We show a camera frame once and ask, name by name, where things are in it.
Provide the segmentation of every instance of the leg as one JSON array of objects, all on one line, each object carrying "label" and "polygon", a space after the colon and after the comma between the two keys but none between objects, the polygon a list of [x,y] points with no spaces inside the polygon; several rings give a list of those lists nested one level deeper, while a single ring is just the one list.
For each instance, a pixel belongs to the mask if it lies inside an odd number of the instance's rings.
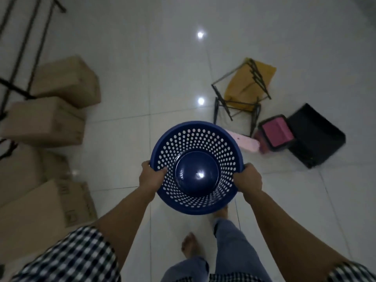
[{"label": "leg", "polygon": [[203,258],[193,233],[189,233],[184,239],[182,252],[187,259],[170,267],[161,282],[174,282],[185,277],[192,277],[194,282],[205,282],[208,279],[209,265]]},{"label": "leg", "polygon": [[227,219],[227,207],[215,213],[214,235],[217,238],[218,254],[216,274],[232,272],[249,273],[271,282],[264,266],[244,234]]}]

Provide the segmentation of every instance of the hand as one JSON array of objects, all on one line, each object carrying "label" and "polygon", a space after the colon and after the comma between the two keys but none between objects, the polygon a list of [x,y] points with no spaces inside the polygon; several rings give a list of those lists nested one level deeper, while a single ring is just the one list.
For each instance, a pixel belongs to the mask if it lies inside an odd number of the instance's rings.
[{"label": "hand", "polygon": [[234,173],[233,178],[235,186],[245,196],[262,189],[261,175],[251,163],[245,164],[241,173]]},{"label": "hand", "polygon": [[139,180],[138,189],[151,200],[154,199],[155,193],[161,187],[164,176],[167,173],[167,167],[163,167],[162,170],[154,171],[150,166],[150,160],[144,161],[142,166],[142,172]]}]

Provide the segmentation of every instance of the basket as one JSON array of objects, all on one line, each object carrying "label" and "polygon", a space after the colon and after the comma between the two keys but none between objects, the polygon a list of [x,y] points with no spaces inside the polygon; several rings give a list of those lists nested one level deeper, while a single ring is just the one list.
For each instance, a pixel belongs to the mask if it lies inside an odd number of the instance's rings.
[{"label": "basket", "polygon": [[213,213],[228,204],[238,189],[234,172],[244,169],[240,149],[221,127],[191,121],[172,127],[155,145],[150,166],[168,171],[160,198],[189,215]]}]

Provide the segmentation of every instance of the foot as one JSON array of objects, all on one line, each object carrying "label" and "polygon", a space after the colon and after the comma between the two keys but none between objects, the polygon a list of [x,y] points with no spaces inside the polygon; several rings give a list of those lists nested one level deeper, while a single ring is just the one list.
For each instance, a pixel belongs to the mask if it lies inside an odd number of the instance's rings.
[{"label": "foot", "polygon": [[229,206],[226,205],[224,208],[218,210],[217,212],[213,213],[214,218],[223,218],[223,219],[228,219],[229,217]]},{"label": "foot", "polygon": [[199,245],[199,242],[192,232],[190,232],[183,240],[182,252],[187,259],[193,256],[203,256],[203,251]]}]

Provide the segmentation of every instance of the blue jeans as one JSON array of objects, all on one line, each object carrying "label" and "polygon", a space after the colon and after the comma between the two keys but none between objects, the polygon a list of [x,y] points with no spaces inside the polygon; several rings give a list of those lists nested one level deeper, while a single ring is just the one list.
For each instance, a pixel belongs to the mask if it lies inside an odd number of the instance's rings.
[{"label": "blue jeans", "polygon": [[[255,249],[231,221],[216,219],[214,235],[218,247],[216,274],[243,272],[256,276],[264,282],[271,282]],[[204,258],[195,256],[170,267],[161,282],[174,282],[184,277],[192,277],[194,282],[205,282],[208,275],[208,263]]]}]

